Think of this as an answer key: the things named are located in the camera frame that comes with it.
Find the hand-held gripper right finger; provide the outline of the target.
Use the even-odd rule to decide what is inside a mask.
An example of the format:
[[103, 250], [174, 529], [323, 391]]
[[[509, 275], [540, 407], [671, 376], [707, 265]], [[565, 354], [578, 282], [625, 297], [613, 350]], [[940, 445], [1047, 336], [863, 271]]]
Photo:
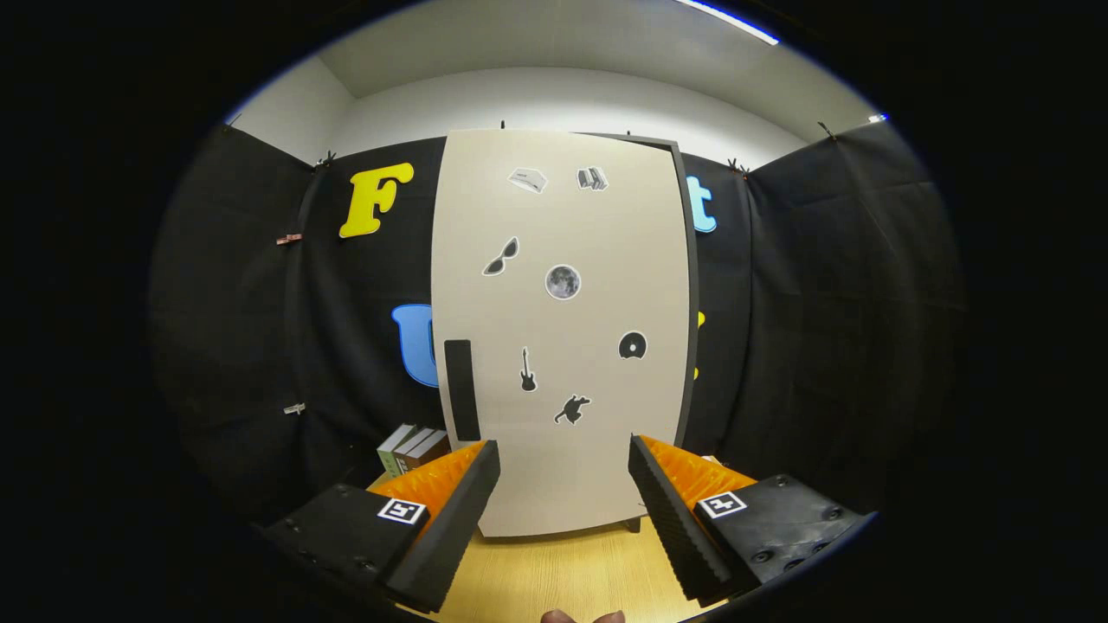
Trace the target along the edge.
[[799, 478], [756, 480], [648, 435], [630, 438], [627, 469], [684, 596], [702, 607], [781, 590], [871, 524]]

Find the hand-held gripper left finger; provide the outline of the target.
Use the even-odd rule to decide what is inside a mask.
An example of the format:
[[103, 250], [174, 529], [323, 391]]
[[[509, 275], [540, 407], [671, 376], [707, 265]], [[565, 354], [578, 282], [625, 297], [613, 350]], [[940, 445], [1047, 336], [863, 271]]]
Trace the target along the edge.
[[261, 537], [343, 598], [435, 613], [500, 473], [497, 442], [478, 441], [383, 484], [330, 486]]

